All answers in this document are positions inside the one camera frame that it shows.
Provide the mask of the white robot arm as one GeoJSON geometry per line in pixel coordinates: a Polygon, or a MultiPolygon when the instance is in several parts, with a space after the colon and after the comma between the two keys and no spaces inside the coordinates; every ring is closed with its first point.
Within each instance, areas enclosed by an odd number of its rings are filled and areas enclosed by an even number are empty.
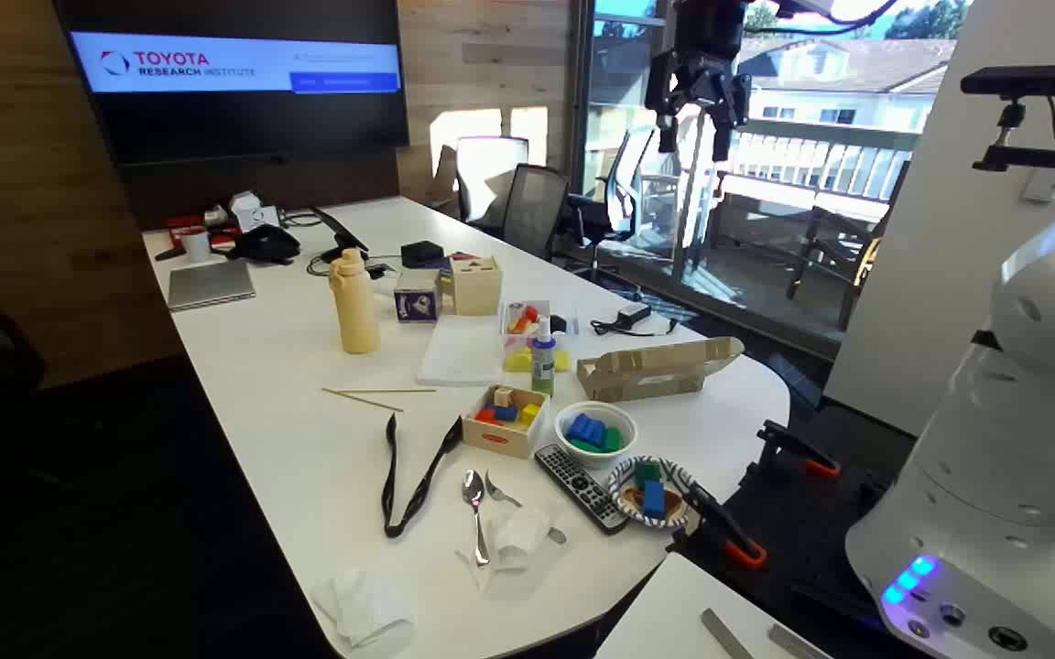
{"type": "Polygon", "coordinates": [[[991,326],[847,562],[931,659],[1055,659],[1055,220],[999,264],[991,326]]]}

